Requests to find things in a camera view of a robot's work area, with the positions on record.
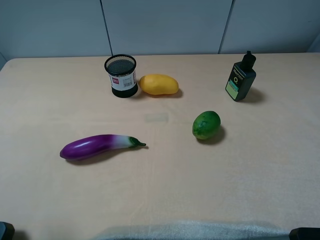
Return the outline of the black ink bottle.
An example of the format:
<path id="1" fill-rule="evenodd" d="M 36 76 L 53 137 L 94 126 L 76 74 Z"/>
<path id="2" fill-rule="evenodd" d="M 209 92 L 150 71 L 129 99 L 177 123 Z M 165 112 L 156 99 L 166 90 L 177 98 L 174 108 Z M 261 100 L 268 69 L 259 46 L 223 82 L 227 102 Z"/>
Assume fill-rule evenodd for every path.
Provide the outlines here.
<path id="1" fill-rule="evenodd" d="M 247 96 L 257 76 L 253 69 L 255 62 L 256 57 L 248 50 L 242 61 L 234 63 L 225 90 L 235 102 Z"/>

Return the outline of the black object bottom right corner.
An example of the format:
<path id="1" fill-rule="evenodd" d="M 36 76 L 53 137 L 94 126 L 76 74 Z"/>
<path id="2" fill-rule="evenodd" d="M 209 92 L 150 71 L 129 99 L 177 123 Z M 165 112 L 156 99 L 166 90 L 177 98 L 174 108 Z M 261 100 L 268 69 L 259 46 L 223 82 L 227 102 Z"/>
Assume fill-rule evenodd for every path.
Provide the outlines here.
<path id="1" fill-rule="evenodd" d="M 290 231 L 290 240 L 320 240 L 320 228 L 299 227 Z"/>

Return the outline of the black object corner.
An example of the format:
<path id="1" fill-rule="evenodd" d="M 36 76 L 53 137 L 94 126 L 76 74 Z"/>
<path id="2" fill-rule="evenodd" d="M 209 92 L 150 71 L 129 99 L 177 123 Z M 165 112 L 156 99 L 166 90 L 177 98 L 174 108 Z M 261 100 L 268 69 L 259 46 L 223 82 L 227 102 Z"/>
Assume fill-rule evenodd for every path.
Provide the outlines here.
<path id="1" fill-rule="evenodd" d="M 299 227 L 290 231 L 290 240 L 320 240 L 320 228 Z"/>
<path id="2" fill-rule="evenodd" d="M 12 240 L 15 234 L 15 228 L 7 222 L 0 222 L 0 240 Z"/>

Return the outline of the black object bottom left corner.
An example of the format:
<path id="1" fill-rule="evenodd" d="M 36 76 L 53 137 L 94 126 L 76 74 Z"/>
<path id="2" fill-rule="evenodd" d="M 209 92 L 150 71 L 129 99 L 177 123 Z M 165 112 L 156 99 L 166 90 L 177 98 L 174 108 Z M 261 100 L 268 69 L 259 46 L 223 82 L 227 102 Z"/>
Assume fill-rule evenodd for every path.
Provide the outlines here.
<path id="1" fill-rule="evenodd" d="M 12 240 L 15 234 L 15 228 L 7 222 L 0 222 L 0 240 Z"/>

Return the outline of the yellow mango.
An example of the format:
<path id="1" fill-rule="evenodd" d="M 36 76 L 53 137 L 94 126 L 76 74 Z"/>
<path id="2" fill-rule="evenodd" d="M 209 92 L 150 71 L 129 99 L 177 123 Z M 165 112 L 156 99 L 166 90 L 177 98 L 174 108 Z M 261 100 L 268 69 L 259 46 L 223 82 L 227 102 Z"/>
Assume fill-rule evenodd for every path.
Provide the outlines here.
<path id="1" fill-rule="evenodd" d="M 140 78 L 141 90 L 149 95 L 173 95 L 179 91 L 178 82 L 168 75 L 148 74 Z"/>

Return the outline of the green lime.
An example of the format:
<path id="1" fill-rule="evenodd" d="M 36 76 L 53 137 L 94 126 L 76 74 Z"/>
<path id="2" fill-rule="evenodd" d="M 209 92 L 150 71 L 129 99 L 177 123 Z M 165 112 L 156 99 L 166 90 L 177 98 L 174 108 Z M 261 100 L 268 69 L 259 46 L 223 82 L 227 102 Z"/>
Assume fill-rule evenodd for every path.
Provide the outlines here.
<path id="1" fill-rule="evenodd" d="M 199 140 L 207 140 L 212 138 L 220 127 L 220 116 L 215 111 L 205 111 L 194 120 L 192 134 Z"/>

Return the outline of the black mesh pen holder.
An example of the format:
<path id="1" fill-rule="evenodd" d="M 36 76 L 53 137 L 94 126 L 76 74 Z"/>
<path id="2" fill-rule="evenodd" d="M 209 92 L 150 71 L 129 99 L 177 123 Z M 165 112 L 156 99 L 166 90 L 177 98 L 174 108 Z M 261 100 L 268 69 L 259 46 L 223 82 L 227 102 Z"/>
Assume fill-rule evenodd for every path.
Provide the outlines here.
<path id="1" fill-rule="evenodd" d="M 104 63 L 108 73 L 111 91 L 118 98 L 130 98 L 138 91 L 136 78 L 136 60 L 127 54 L 116 54 Z"/>

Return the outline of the purple eggplant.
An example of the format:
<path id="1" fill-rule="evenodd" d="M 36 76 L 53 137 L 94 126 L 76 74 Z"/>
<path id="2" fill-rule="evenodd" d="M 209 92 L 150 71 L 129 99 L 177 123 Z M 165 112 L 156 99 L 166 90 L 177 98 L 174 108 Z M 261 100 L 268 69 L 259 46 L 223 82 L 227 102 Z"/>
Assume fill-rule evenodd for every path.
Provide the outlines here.
<path id="1" fill-rule="evenodd" d="M 118 134 L 100 134 L 73 141 L 62 148 L 59 155 L 68 161 L 80 161 L 108 151 L 146 147 L 137 138 Z"/>

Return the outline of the grey cloth at table edge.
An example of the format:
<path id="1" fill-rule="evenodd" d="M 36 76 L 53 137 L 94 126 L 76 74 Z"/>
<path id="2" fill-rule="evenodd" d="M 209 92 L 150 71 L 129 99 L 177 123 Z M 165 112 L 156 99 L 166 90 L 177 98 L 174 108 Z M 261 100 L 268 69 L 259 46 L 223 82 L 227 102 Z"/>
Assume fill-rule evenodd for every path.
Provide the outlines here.
<path id="1" fill-rule="evenodd" d="M 108 227 L 96 240 L 287 240 L 290 231 L 247 222 L 175 221 Z"/>

